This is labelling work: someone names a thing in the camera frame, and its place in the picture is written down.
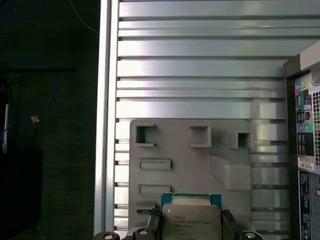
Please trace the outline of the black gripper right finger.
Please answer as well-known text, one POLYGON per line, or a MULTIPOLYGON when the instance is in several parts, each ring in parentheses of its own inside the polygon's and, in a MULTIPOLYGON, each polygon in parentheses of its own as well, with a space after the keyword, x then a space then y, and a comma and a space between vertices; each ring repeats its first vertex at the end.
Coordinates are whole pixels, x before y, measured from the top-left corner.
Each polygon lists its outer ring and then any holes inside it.
POLYGON ((221 230, 222 240, 262 240, 258 232, 244 230, 227 209, 221 212, 221 230))

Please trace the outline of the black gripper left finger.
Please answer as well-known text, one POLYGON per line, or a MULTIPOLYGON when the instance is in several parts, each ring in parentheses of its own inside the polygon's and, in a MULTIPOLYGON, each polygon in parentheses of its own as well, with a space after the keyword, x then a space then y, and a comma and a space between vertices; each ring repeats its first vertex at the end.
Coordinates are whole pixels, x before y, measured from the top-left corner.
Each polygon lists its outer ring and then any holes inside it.
MULTIPOLYGON (((143 227, 131 228, 123 240, 161 240, 162 239, 162 211, 159 208, 153 208, 148 211, 149 218, 147 225, 143 227)), ((94 240, 120 240, 121 237, 116 232, 100 232, 94 237, 94 240)))

